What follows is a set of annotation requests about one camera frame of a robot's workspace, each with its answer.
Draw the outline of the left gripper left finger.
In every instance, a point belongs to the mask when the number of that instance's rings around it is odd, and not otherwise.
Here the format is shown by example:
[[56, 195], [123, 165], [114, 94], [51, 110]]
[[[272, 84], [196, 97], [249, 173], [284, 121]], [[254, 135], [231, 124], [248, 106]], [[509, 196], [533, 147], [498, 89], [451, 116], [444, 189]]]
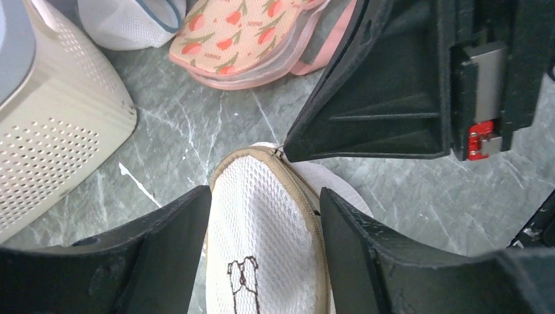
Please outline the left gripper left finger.
[[62, 247], [1, 249], [2, 313], [186, 313], [211, 191]]

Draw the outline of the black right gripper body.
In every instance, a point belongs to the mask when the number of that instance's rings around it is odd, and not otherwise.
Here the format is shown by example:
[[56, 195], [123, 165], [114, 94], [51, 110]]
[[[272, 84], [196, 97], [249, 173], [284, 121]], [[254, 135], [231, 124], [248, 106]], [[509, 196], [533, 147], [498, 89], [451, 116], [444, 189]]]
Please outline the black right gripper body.
[[439, 156], [484, 160], [530, 127], [554, 57], [553, 1], [437, 1]]

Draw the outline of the white mesh laundry bag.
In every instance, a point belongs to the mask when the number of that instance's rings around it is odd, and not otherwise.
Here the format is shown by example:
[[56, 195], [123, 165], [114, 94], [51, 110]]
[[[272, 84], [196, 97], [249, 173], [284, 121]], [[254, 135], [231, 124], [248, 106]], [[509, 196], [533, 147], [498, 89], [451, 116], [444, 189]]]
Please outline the white mesh laundry bag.
[[288, 161], [275, 143], [229, 154], [210, 184], [208, 313], [334, 313], [320, 219], [330, 188], [365, 214], [362, 196], [326, 167]]

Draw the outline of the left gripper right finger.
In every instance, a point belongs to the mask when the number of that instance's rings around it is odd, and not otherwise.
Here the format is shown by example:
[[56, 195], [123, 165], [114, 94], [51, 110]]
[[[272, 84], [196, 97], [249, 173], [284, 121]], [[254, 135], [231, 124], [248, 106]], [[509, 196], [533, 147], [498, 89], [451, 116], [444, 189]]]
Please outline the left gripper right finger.
[[449, 253], [324, 188], [321, 222], [338, 313], [553, 313], [554, 250]]

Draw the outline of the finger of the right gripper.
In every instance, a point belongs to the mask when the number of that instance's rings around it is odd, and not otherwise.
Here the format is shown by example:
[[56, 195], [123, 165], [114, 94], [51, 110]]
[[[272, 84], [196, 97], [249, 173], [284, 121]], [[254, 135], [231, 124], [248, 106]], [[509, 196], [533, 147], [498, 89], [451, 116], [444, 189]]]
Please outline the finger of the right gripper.
[[453, 43], [452, 1], [356, 1], [287, 134], [288, 159], [448, 155]]

